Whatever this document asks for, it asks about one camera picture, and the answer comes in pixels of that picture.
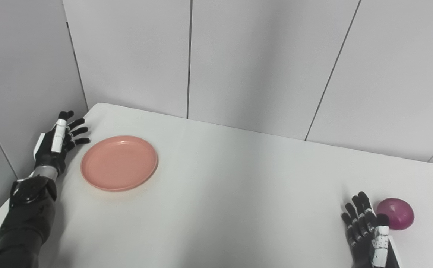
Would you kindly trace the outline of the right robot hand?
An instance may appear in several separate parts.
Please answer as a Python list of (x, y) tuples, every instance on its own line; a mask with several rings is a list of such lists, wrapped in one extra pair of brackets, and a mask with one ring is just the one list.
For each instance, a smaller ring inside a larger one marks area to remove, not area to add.
[(402, 267), (394, 240), (389, 234), (389, 217), (376, 214), (365, 192), (353, 196), (341, 218), (353, 258), (353, 268)]

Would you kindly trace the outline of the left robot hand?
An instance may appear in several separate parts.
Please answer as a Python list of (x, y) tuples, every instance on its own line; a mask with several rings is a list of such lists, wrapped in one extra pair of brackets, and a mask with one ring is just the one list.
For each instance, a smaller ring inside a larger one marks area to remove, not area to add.
[(51, 130), (40, 134), (33, 151), (35, 174), (39, 169), (45, 169), (52, 170), (56, 177), (60, 176), (66, 169), (65, 159), (69, 151), (90, 143), (87, 137), (78, 138), (89, 131), (89, 128), (84, 126), (85, 119), (68, 122), (73, 116), (73, 111), (60, 112)]

